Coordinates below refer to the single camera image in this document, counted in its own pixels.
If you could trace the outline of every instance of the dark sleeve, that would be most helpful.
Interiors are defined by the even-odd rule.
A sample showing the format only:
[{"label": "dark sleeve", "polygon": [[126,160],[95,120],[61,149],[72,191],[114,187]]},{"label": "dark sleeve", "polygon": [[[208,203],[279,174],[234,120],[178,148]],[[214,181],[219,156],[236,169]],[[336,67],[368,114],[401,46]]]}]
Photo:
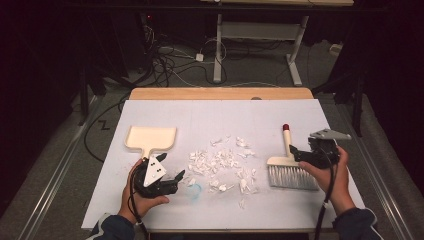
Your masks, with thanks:
[{"label": "dark sleeve", "polygon": [[87,240],[133,240],[134,236],[134,227],[128,219],[120,215],[105,214],[99,219]]},{"label": "dark sleeve", "polygon": [[353,208],[338,216],[333,227],[342,240],[383,239],[374,229],[375,224],[377,217],[371,210]]}]

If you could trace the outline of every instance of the white board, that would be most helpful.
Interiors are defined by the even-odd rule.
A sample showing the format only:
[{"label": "white board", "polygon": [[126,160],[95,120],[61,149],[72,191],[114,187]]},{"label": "white board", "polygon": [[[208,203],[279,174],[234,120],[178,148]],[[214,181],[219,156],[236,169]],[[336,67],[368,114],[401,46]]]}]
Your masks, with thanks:
[{"label": "white board", "polygon": [[[91,229],[104,213],[116,214],[128,172],[140,153],[125,147],[130,126],[176,127],[174,146],[162,162],[169,177],[181,170],[188,179],[169,195],[170,203],[151,209],[143,219],[153,232],[161,231],[244,231],[313,229],[324,199],[322,191],[309,192],[271,188],[266,161],[285,155],[281,128],[289,124],[292,144],[309,150],[308,136],[329,128],[318,100],[129,100],[125,103],[109,152],[99,176],[82,228]],[[188,170],[189,155],[197,150],[213,154],[222,149],[242,153],[235,144],[243,138],[254,156],[237,156],[239,166],[256,169],[255,194],[240,192],[236,169],[220,170],[213,179],[227,186],[225,192],[209,192],[212,178],[193,175]],[[223,139],[215,147],[211,141]],[[353,179],[349,190],[357,207],[364,207]],[[328,208],[324,228],[331,228],[336,217]]]}]

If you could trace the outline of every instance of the dark background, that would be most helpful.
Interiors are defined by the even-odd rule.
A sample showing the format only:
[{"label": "dark background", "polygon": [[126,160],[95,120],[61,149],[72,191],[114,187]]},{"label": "dark background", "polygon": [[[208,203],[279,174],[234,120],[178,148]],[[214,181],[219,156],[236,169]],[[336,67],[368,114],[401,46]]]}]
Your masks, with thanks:
[{"label": "dark background", "polygon": [[[355,5],[360,7],[387,6],[389,10],[383,16],[362,17],[354,25],[352,18],[339,17],[335,21],[330,16],[311,17],[304,40],[309,45],[322,39],[346,43],[329,81],[335,81],[353,67],[362,67],[364,90],[378,121],[411,178],[424,192],[424,19],[419,2],[356,1]],[[155,30],[193,46],[201,46],[206,37],[215,33],[214,14],[151,15]],[[257,16],[251,20],[281,18]],[[60,2],[53,0],[0,4],[1,214],[52,133],[71,113],[70,104],[79,91],[80,69],[95,63],[114,74],[127,76],[128,65],[113,19],[98,12],[90,13],[87,19],[84,12],[63,9]],[[126,21],[136,25],[134,19]],[[91,73],[88,82],[95,85],[101,77]],[[332,90],[343,91],[345,86],[340,84]]]}]

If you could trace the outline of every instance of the person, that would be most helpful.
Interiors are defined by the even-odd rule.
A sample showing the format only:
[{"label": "person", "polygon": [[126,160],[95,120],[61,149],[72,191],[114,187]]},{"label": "person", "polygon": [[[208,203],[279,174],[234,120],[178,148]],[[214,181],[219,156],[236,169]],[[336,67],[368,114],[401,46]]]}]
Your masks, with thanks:
[{"label": "person", "polygon": [[[350,196],[348,190],[349,173],[347,169],[348,153],[341,147],[337,147],[340,154],[340,160],[337,166],[334,166],[335,182],[330,201],[336,212],[336,219],[333,222],[334,229],[339,233],[340,239],[382,239],[375,230],[374,225],[377,218],[370,209],[359,209]],[[121,208],[117,215],[105,214],[97,222],[88,239],[134,239],[134,224],[136,218],[130,209],[128,198],[130,196],[130,176],[135,167],[141,163],[139,160],[131,169],[128,175],[127,185],[122,193]],[[320,188],[327,192],[330,183],[330,170],[319,169],[307,162],[300,162],[299,167],[311,174],[318,182]],[[135,194],[136,208],[141,217],[147,214],[149,209],[160,204],[169,203],[165,196],[159,196],[154,199],[142,198]]]}]

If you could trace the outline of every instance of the hand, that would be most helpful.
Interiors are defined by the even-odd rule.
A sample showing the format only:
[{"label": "hand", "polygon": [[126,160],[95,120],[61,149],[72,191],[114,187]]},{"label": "hand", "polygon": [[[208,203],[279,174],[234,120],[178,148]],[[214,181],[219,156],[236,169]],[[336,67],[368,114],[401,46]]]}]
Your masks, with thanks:
[{"label": "hand", "polygon": [[[346,210],[354,208],[355,204],[353,203],[348,189],[349,171],[347,170],[347,162],[349,156],[343,148],[337,146],[337,149],[339,150],[340,160],[337,166],[333,166],[336,177],[330,201],[338,216]],[[303,161],[299,163],[299,167],[311,174],[317,180],[318,185],[324,192],[328,191],[330,185],[330,169],[319,169]]]},{"label": "hand", "polygon": [[[135,224],[137,220],[131,212],[132,210],[131,201],[128,202],[131,192],[134,192],[134,189],[130,189],[130,178],[134,169],[138,165],[140,165],[142,161],[143,161],[142,159],[138,160],[138,162],[132,167],[130,173],[128,174],[127,185],[122,191],[121,209],[118,212],[118,215],[121,215],[124,218],[128,219],[132,224]],[[133,197],[134,197],[134,202],[137,208],[136,211],[141,217],[144,217],[147,211],[149,211],[152,207],[155,207],[164,203],[169,203],[169,199],[165,196],[158,196],[156,198],[149,199],[149,198],[142,198],[138,193],[134,193]]]}]

